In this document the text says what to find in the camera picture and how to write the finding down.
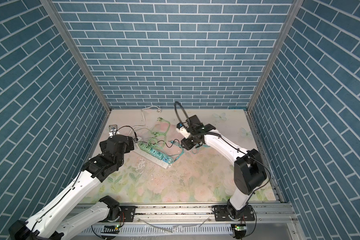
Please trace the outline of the light green charger with prongs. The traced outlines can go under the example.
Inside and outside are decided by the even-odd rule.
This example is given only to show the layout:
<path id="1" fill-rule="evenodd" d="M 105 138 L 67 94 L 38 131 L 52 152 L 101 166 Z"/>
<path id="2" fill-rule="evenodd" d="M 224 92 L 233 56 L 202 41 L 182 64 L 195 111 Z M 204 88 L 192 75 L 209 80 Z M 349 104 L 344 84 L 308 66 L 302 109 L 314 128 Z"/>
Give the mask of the light green charger with prongs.
<path id="1" fill-rule="evenodd" d="M 141 150 L 145 151 L 145 150 L 148 149 L 148 146 L 147 146 L 146 144 L 144 144 L 144 143 L 140 143 L 140 144 L 139 144 L 139 148 L 140 148 Z"/>

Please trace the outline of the light green charger adapter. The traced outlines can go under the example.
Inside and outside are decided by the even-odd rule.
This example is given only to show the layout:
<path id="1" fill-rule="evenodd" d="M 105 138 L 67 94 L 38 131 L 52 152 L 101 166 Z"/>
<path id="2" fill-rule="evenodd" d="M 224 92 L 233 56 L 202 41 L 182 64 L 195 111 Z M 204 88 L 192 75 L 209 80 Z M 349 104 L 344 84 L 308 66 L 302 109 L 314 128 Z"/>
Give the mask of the light green charger adapter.
<path id="1" fill-rule="evenodd" d="M 149 153 L 151 155 L 155 153 L 155 150 L 153 150 L 152 147 L 146 147 L 146 150 L 147 150 L 147 153 Z"/>

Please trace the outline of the white power strip colourful sockets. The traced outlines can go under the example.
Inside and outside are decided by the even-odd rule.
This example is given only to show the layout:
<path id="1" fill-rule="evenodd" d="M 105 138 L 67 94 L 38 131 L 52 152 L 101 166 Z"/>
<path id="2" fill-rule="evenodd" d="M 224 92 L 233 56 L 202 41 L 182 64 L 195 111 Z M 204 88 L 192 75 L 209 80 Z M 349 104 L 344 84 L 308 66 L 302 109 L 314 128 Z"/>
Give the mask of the white power strip colourful sockets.
<path id="1" fill-rule="evenodd" d="M 167 155 L 167 156 L 169 157 L 169 163 L 162 162 L 159 158 L 156 158 L 153 154 L 151 155 L 151 154 L 147 153 L 147 150 L 145 150 L 145 151 L 141 150 L 141 149 L 139 148 L 139 144 L 140 144 L 140 143 L 143 143 L 143 142 L 135 143 L 135 152 L 136 152 L 137 154 L 139 154 L 140 156 L 146 158 L 147 160 L 151 161 L 152 163 L 154 163 L 154 164 L 156 164 L 156 165 L 158 165 L 158 166 L 160 166 L 160 167 L 162 167 L 162 168 L 164 168 L 164 169 L 167 169 L 168 167 L 170 167 L 170 166 L 173 164 L 174 160 L 173 160 L 172 157 L 170 157 L 170 156 L 168 156 L 167 154 L 165 154 L 165 153 L 163 153 L 163 152 L 161 152 L 161 151 L 159 151 L 159 150 L 156 150 L 156 149 L 154 149 L 154 148 L 152 147 L 153 150 L 155 150 L 155 151 L 157 151 L 157 152 L 160 152 L 161 154 L 165 154 L 165 155 Z"/>

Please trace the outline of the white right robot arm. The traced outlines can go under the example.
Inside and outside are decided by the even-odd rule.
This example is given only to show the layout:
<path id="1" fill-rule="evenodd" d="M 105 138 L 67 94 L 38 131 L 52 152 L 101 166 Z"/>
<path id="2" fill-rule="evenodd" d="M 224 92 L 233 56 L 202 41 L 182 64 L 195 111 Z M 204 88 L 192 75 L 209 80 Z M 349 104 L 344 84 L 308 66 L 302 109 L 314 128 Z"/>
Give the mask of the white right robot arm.
<path id="1" fill-rule="evenodd" d="M 239 220 L 244 216 L 252 195 L 270 180 L 271 173 L 261 154 L 228 140 L 211 124 L 204 125 L 196 115 L 189 117 L 181 103 L 175 102 L 174 109 L 179 120 L 177 132 L 184 137 L 182 147 L 190 151 L 196 146 L 207 145 L 233 165 L 236 189 L 227 202 L 227 212 L 231 219 Z"/>

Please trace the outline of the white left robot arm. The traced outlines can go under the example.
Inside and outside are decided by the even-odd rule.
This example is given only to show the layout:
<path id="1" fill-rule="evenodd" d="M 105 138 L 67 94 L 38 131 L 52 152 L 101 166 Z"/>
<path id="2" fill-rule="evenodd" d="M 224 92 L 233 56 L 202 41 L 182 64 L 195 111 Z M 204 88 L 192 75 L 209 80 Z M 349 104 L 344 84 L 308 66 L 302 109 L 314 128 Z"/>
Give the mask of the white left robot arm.
<path id="1" fill-rule="evenodd" d="M 137 137 L 116 134 L 100 142 L 101 153 L 84 163 L 77 177 L 51 202 L 26 221 L 9 228 L 12 240 L 70 240 L 101 221 L 124 223 L 125 214 L 117 200 L 102 197 L 88 210 L 67 215 L 95 187 L 124 164 L 124 155 L 135 149 Z"/>

